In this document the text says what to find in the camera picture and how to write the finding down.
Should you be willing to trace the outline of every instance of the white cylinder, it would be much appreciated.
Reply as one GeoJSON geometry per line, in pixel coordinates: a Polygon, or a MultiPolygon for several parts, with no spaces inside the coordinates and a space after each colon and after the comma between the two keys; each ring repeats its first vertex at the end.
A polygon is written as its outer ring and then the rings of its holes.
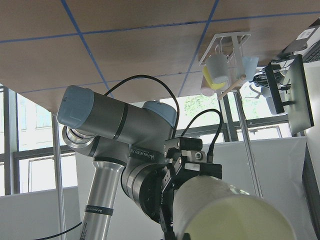
{"type": "Polygon", "coordinates": [[[173,201],[178,240],[295,240],[286,218],[261,198],[211,176],[185,182],[173,201]]]}
{"type": "Polygon", "coordinates": [[[271,97],[270,88],[265,87],[265,86],[262,86],[262,87],[261,87],[261,95],[262,95],[263,97],[265,97],[266,99],[267,99],[267,98],[270,98],[270,97],[271,97]]]}
{"type": "Polygon", "coordinates": [[[200,91],[203,95],[207,97],[211,97],[215,93],[215,91],[209,86],[205,77],[203,77],[202,79],[200,91]]]}
{"type": "Polygon", "coordinates": [[[227,56],[223,54],[212,55],[205,60],[206,68],[215,84],[228,81],[227,56]]]}

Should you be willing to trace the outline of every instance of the white panel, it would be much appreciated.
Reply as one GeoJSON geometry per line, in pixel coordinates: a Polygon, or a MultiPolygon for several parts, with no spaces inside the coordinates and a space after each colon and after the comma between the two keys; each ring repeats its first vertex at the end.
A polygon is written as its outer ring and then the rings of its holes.
{"type": "MultiPolygon", "coordinates": [[[[65,188],[63,193],[65,223],[69,229],[80,222],[78,189],[65,188]]],[[[0,197],[0,239],[32,240],[58,233],[58,194],[55,190],[0,197]]],[[[67,238],[76,240],[79,235],[78,227],[69,232],[67,238]]]]}
{"type": "Polygon", "coordinates": [[[314,67],[307,67],[311,64],[304,65],[305,78],[311,102],[312,115],[314,126],[306,130],[307,144],[311,155],[312,165],[314,168],[315,177],[320,186],[320,161],[319,161],[319,146],[320,146],[320,61],[313,62],[314,67]]]}
{"type": "MultiPolygon", "coordinates": [[[[306,137],[254,140],[251,146],[263,198],[292,224],[297,239],[316,239],[302,184],[306,137]]],[[[222,179],[253,193],[253,181],[243,142],[219,143],[214,162],[222,164],[222,179]]]]}

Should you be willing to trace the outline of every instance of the blue painter's tape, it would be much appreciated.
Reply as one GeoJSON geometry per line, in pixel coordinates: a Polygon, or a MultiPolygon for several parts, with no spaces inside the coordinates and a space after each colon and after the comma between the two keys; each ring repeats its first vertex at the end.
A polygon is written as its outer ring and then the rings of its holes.
{"type": "Polygon", "coordinates": [[[98,71],[98,73],[99,73],[99,75],[100,75],[100,78],[102,79],[105,87],[106,87],[108,90],[110,90],[110,88],[109,88],[109,86],[108,86],[108,83],[107,83],[104,75],[102,74],[101,69],[100,69],[100,67],[99,67],[99,65],[98,65],[98,63],[97,63],[94,55],[93,55],[92,52],[91,52],[89,45],[87,44],[87,42],[86,42],[86,40],[85,40],[82,32],[80,31],[80,28],[79,28],[79,26],[78,26],[78,24],[77,24],[77,22],[76,22],[76,20],[75,20],[75,18],[74,18],[74,16],[73,16],[73,14],[72,14],[72,12],[71,12],[68,4],[66,3],[65,0],[61,0],[61,3],[62,3],[62,5],[63,5],[66,13],[68,14],[68,16],[69,16],[69,18],[70,18],[70,20],[71,20],[71,22],[72,22],[72,24],[73,24],[76,32],[78,33],[78,35],[79,35],[79,37],[80,37],[80,39],[81,39],[81,41],[82,41],[82,43],[83,43],[86,51],[88,52],[88,54],[89,54],[89,56],[90,56],[90,58],[91,58],[91,60],[92,60],[92,62],[93,62],[93,64],[94,64],[96,70],[98,71]]]}
{"type": "Polygon", "coordinates": [[[188,67],[188,71],[187,71],[188,73],[187,73],[187,74],[185,75],[185,77],[184,77],[184,80],[183,80],[182,86],[181,86],[181,88],[180,88],[178,97],[180,97],[181,92],[182,92],[182,90],[183,90],[183,88],[184,88],[184,86],[185,86],[185,83],[186,83],[186,80],[187,80],[187,78],[188,78],[189,72],[190,72],[190,70],[191,70],[192,65],[194,64],[194,61],[195,61],[195,59],[196,59],[196,56],[197,56],[197,53],[198,53],[198,51],[199,51],[199,48],[200,48],[200,46],[201,46],[201,44],[202,44],[202,41],[203,41],[204,38],[205,38],[206,32],[207,32],[208,27],[209,27],[209,25],[210,25],[211,19],[212,19],[213,15],[214,15],[214,13],[215,13],[215,11],[216,11],[216,9],[217,9],[218,3],[219,3],[219,0],[215,0],[214,5],[213,5],[213,7],[212,7],[212,10],[211,10],[211,12],[210,12],[209,18],[208,18],[208,20],[206,21],[206,24],[205,24],[205,27],[204,27],[204,29],[203,29],[202,35],[201,35],[201,37],[200,37],[199,43],[198,43],[198,45],[196,46],[196,49],[195,49],[195,52],[194,52],[194,54],[193,54],[192,60],[191,60],[190,65],[189,65],[189,67],[188,67]]]}
{"type": "MultiPolygon", "coordinates": [[[[191,71],[189,74],[193,73],[200,73],[202,71],[191,71]]],[[[177,73],[171,73],[171,74],[161,74],[161,75],[156,75],[154,76],[155,78],[159,77],[165,77],[165,76],[174,76],[174,75],[180,75],[180,74],[187,74],[188,72],[177,72],[177,73]]],[[[108,81],[108,83],[118,83],[121,82],[122,80],[112,80],[108,81]]],[[[85,83],[85,84],[78,84],[77,86],[83,87],[83,86],[89,86],[89,85],[96,85],[96,84],[103,84],[102,81],[99,82],[91,82],[91,83],[85,83]]],[[[46,91],[46,90],[55,90],[55,89],[66,89],[68,86],[56,86],[56,87],[49,87],[49,88],[42,88],[42,89],[36,89],[36,90],[30,90],[30,91],[21,91],[19,94],[28,94],[28,93],[33,93],[33,92],[41,92],[41,91],[46,91]]]]}
{"type": "Polygon", "coordinates": [[[156,29],[156,28],[165,28],[165,27],[175,27],[175,26],[185,26],[185,25],[192,25],[192,24],[204,24],[207,21],[187,21],[187,22],[178,22],[178,23],[168,23],[168,24],[159,24],[159,25],[151,25],[151,26],[139,26],[139,27],[132,27],[132,28],[119,28],[119,29],[109,29],[109,30],[98,30],[98,31],[85,31],[83,35],[90,35],[90,34],[106,34],[106,33],[117,33],[117,32],[126,32],[132,30],[143,30],[143,29],[156,29]]]}
{"type": "Polygon", "coordinates": [[[64,38],[64,37],[77,36],[77,35],[79,35],[79,34],[78,33],[67,33],[67,34],[52,35],[52,36],[37,36],[37,37],[8,39],[8,40],[0,40],[0,44],[27,42],[27,41],[42,40],[42,39],[57,39],[57,38],[64,38]]]}
{"type": "Polygon", "coordinates": [[[263,18],[276,18],[276,17],[310,15],[310,14],[320,14],[320,11],[292,12],[292,13],[268,14],[268,15],[257,15],[257,16],[241,16],[241,17],[232,17],[232,18],[213,19],[211,20],[211,22],[217,23],[217,22],[228,22],[228,21],[237,21],[237,20],[245,20],[245,19],[263,19],[263,18]]]}

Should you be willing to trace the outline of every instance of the robotic arm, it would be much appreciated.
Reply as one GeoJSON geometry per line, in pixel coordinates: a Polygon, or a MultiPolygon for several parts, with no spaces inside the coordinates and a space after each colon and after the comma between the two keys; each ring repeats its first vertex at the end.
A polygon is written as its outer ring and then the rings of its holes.
{"type": "Polygon", "coordinates": [[[276,239],[279,233],[278,239],[295,239],[272,206],[220,180],[222,166],[207,160],[201,139],[171,138],[171,106],[149,101],[139,108],[69,86],[57,119],[65,125],[66,144],[93,157],[96,168],[80,240],[107,239],[119,179],[124,193],[161,225],[165,240],[226,240],[238,233],[246,240],[276,239]],[[213,219],[221,219],[218,228],[213,219]],[[272,226],[265,226],[266,219],[272,226]]]}

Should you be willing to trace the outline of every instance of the blue joint cap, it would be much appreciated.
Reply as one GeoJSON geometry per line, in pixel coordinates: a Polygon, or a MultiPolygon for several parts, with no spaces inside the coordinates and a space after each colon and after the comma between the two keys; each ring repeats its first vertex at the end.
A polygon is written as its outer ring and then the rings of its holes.
{"type": "Polygon", "coordinates": [[[94,98],[89,88],[68,86],[57,114],[58,122],[72,129],[80,128],[92,110],[94,98]]]}
{"type": "Polygon", "coordinates": [[[175,126],[177,112],[172,106],[158,101],[146,101],[142,108],[155,112],[166,120],[171,127],[175,126]]]}

